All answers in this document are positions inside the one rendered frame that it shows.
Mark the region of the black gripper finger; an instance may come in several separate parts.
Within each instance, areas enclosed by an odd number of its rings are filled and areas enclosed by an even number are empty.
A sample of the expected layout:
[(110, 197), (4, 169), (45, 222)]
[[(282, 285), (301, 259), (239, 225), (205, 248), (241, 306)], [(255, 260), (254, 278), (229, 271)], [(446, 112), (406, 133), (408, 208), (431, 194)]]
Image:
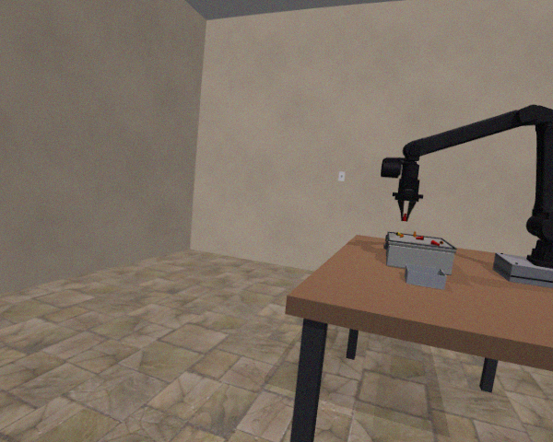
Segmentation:
[(400, 212), (401, 212), (401, 221), (403, 221), (404, 201), (397, 201), (397, 202), (398, 202), (398, 205), (399, 205), (399, 208), (400, 208)]
[(407, 220), (409, 218), (409, 215), (410, 215), (412, 209), (414, 208), (415, 204), (416, 204), (416, 202), (409, 202), (408, 209), (407, 209), (407, 215), (406, 215), (406, 222), (407, 222)]

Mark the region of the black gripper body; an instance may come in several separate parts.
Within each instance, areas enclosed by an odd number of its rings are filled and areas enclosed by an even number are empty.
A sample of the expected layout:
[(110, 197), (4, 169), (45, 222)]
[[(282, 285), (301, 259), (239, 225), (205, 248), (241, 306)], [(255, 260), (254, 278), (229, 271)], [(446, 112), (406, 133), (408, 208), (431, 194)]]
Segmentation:
[(393, 192), (393, 196), (395, 196), (394, 199), (398, 201), (418, 202), (419, 199), (423, 199), (423, 195), (421, 194), (415, 194), (415, 196), (405, 196), (402, 193)]

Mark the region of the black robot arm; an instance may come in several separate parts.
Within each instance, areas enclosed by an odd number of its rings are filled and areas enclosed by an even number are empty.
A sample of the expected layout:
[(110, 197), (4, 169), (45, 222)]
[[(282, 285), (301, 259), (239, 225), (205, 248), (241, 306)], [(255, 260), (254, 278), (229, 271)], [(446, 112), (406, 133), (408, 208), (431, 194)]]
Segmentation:
[[(540, 105), (530, 105), (480, 122), (412, 141), (403, 148), (405, 157), (386, 157), (382, 160), (381, 177), (398, 178), (402, 168), (401, 178), (403, 179), (399, 179), (398, 193), (405, 196), (415, 196), (415, 194), (418, 194), (420, 181), (418, 180), (419, 165), (415, 161), (419, 161), (419, 157), (521, 125), (535, 125), (536, 131), (535, 205), (534, 212), (532, 209), (532, 216), (526, 222), (526, 229), (532, 235), (537, 236), (539, 240), (536, 242), (535, 249), (532, 249), (531, 255), (527, 255), (526, 259), (535, 266), (553, 269), (552, 109)], [(400, 160), (408, 161), (400, 162)]]

